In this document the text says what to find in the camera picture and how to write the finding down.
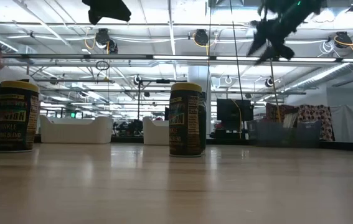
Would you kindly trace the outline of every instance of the ceiling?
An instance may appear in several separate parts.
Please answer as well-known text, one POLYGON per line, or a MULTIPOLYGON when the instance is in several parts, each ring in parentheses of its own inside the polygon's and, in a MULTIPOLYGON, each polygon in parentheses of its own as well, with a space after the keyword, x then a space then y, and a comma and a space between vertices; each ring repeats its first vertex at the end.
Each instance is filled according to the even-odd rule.
MULTIPOLYGON (((138 54, 138 55, 206 55, 206 48, 197 46, 191 39, 196 29, 206 29, 212 39, 212 45, 209 47, 209 55, 216 56, 235 56, 236 47, 239 56, 245 56, 251 45, 254 29, 250 28, 248 23, 251 20, 259 19, 255 7, 240 7, 233 12, 233 17, 229 10, 212 12, 205 15, 205 0, 172 0, 171 16, 173 20, 173 33, 175 38, 174 52, 172 51, 172 41, 169 28, 169 10, 167 1, 163 0, 124 0, 132 12, 129 23, 117 21, 114 19, 103 18, 97 26, 89 24, 89 7, 81 1, 76 0, 27 0, 27 10, 33 12, 50 29, 52 29, 61 38, 66 39, 69 45, 66 45, 60 39, 53 35, 53 32, 45 28, 40 21, 28 13, 26 9, 17 5, 13 0, 0 0, 0 40, 11 46, 29 46, 37 54, 106 54, 97 46, 93 50, 88 47, 93 45, 92 39, 84 38, 88 36, 93 38, 98 28, 108 28, 110 37, 113 38, 119 48, 119 54, 138 54), (235 24, 235 37, 232 29, 232 19, 235 24)), ((324 45, 328 37, 334 37, 337 31, 346 31, 353 40, 353 12, 346 12, 346 7, 324 10, 319 16, 310 17, 307 23, 299 26, 297 33, 291 34, 287 38, 287 46, 291 47, 297 57, 353 57, 350 48, 332 49, 332 45, 324 45)), ((61 62, 78 62, 76 60, 60 60, 61 62)), ((16 62, 6 59, 5 63, 16 62)), ((130 90, 136 88, 133 86, 133 78, 139 74, 148 80, 158 78, 167 78, 185 80, 188 75, 188 69, 192 64, 189 63, 160 63, 153 67, 139 66, 121 66, 127 64, 128 60, 113 61, 109 63, 120 64, 115 67, 100 72, 95 67, 45 67, 44 71, 38 71, 34 74, 35 79, 45 79, 49 77, 58 77, 65 79, 91 80, 103 79, 109 77, 114 80, 114 84, 109 83, 82 83, 82 87, 91 89, 112 89, 112 90, 130 90)), ((26 67, 12 66, 20 72, 26 72, 26 67)), ((35 73, 40 67, 31 67, 29 74, 35 73)), ((319 68, 315 65, 296 65, 291 63, 286 65, 275 65, 274 76, 280 81, 279 88, 287 85, 298 78, 301 78, 310 71, 319 68)), ((239 90, 237 82, 238 72, 235 63, 215 64, 210 63, 210 72, 212 77, 213 90, 239 90)), ((265 80, 270 77, 271 69, 269 65, 253 67, 251 65, 240 65, 239 71, 242 77, 241 88, 244 91, 264 91, 266 90, 265 80)), ((59 82, 52 85, 47 82, 40 82, 42 89, 58 88, 68 89, 71 83, 65 84, 59 82)), ((147 90, 168 90, 163 84, 150 84, 147 90)), ((71 98, 75 101, 84 101, 86 99, 75 99, 78 96, 75 92, 43 92, 46 96, 61 96, 71 98)), ((104 98, 108 98, 116 103, 136 103, 124 93, 99 93, 104 98)), ((168 93, 151 94, 146 99, 166 100, 168 93)), ((225 98, 225 94, 212 95, 212 99, 225 98)), ((48 98, 47 101, 58 101, 48 98)), ((134 113, 121 113, 134 116, 134 113)))

